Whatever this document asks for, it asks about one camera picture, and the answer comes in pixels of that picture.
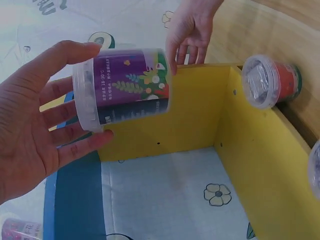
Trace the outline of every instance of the plastic container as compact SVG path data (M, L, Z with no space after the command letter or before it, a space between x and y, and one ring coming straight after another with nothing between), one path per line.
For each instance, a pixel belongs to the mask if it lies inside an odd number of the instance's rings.
M42 240L43 225L18 219L14 214L0 217L0 240Z
M81 127L103 126L166 113L171 71L162 49L108 49L73 66L73 93Z
M293 64L254 55L245 61L242 68L242 86L252 106L266 109L296 98L302 89L302 77Z
M308 177L313 194L320 199L320 140L315 143L309 155Z

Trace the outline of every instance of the yellow box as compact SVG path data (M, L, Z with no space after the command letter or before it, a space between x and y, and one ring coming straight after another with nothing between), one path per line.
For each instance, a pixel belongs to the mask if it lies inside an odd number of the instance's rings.
M320 202L307 176L310 148L276 108L250 106L240 73L226 64L180 68L169 113L108 125L115 139L99 150L100 159L214 146L259 240L320 239Z

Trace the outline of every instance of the wooden table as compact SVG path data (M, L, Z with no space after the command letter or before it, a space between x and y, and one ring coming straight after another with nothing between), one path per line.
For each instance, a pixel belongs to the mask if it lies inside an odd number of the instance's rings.
M320 137L320 0L225 0L215 15L207 62L254 54L296 64L300 96L280 106L309 145Z

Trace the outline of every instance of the person's hand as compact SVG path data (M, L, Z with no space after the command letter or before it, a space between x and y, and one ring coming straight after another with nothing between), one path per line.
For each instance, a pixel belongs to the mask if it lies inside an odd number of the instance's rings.
M203 64L213 30L213 18L223 0L183 0L170 20L166 55L172 74L177 64Z
M48 129L74 117L75 102L39 110L73 90L71 77L47 84L49 78L66 64L95 57L100 47L59 42L0 84L0 204L26 194L59 168L112 140L107 130L66 145L87 133L79 122Z

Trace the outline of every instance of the finger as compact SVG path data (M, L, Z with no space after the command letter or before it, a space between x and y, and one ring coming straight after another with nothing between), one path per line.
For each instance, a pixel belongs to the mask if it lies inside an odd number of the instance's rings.
M39 93L51 76L67 64L84 62L95 57L101 45L94 42L78 43L70 40L58 42L13 74L12 81L34 93Z
M177 53L176 64L178 65L185 64L187 51L188 51L187 45L180 45Z
M76 122L68 126L55 129L50 132L50 135L52 138L52 143L55 146L61 146L69 144L87 133L88 131L84 131L82 129L80 122Z
M49 108L42 112L43 120L48 129L70 120L77 115L75 101L68 101L59 106Z
M176 55L177 55L177 49L179 47L179 43L171 38L167 38L165 42L165 54L167 57L167 60L169 62L171 73L172 75L177 74L177 62L176 62Z
M188 64L195 64L198 57L198 47L189 46L189 61Z
M59 168L77 160L97 149L100 149L105 144L109 143L114 137L114 133L111 130L107 130L102 133L96 133L92 136L60 147L58 149Z
M198 60L196 63L204 64L206 59L206 54L207 54L207 47L200 47L198 49Z
M40 92L40 106L70 93L73 90L72 77L48 82Z

